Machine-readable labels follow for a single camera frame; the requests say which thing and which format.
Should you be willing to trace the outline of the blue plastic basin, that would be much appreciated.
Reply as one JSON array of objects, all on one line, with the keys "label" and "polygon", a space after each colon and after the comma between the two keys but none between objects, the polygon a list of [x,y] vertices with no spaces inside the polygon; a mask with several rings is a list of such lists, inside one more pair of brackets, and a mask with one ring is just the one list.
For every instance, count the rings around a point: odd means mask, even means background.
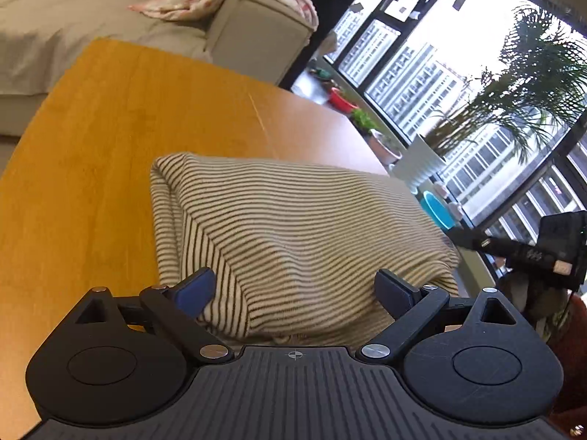
[{"label": "blue plastic basin", "polygon": [[443,231],[449,231],[457,225],[448,208],[430,191],[425,191],[420,200],[421,208]]}]

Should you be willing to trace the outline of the palm plant in white pot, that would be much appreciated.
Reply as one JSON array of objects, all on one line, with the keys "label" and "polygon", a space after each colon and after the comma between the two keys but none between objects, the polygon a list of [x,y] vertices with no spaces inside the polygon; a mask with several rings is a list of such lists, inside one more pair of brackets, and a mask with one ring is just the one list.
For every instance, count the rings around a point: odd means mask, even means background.
[{"label": "palm plant in white pot", "polygon": [[586,45],[548,8],[521,5],[499,53],[503,69],[485,69],[480,91],[447,111],[415,137],[390,172],[415,193],[444,169],[447,157],[482,129],[506,130],[518,160],[542,147],[555,128],[572,126],[586,107]]}]

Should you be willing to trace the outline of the grey sofa with cover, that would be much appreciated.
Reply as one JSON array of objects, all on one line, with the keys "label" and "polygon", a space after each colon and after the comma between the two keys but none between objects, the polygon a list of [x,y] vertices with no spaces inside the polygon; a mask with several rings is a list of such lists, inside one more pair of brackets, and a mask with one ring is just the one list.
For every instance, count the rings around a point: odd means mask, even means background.
[{"label": "grey sofa with cover", "polygon": [[225,0],[211,16],[169,22],[130,10],[144,0],[1,0],[1,133],[21,136],[93,40],[109,38],[213,63],[278,84],[313,29],[274,0]]}]

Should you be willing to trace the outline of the red plastic basin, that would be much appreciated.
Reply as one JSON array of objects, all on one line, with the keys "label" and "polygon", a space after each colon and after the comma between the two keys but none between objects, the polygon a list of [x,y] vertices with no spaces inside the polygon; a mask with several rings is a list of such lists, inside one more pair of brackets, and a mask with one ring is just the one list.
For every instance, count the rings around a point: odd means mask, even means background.
[{"label": "red plastic basin", "polygon": [[358,108],[358,105],[352,101],[350,101],[346,93],[336,87],[330,88],[329,96],[328,96],[328,103],[337,111],[345,114],[350,115],[354,112],[355,109]]}]

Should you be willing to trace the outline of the pink plant pot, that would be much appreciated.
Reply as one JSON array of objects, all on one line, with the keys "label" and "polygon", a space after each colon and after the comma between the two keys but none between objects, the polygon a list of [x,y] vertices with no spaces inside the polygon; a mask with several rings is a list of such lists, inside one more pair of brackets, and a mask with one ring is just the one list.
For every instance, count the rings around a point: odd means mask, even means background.
[{"label": "pink plant pot", "polygon": [[401,158],[401,152],[391,143],[391,140],[376,129],[370,129],[366,141],[384,166],[395,165]]}]

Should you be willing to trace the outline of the striped knit garment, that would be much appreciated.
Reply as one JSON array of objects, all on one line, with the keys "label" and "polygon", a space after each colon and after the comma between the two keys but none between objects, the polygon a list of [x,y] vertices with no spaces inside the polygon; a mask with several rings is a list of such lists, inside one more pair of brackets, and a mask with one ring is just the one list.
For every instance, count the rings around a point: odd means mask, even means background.
[{"label": "striped knit garment", "polygon": [[150,193],[161,283],[212,270],[199,321],[232,344],[358,348],[392,323],[381,269],[457,294],[456,248],[386,175],[175,153]]}]

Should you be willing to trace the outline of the small green plant tray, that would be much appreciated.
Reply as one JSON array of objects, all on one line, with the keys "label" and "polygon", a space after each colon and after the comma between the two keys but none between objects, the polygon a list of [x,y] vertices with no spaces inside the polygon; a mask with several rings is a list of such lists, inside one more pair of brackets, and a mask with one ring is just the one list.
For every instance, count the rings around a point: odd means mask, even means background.
[{"label": "small green plant tray", "polygon": [[362,136],[367,136],[372,129],[378,129],[377,123],[360,108],[355,108],[350,112],[349,120]]}]

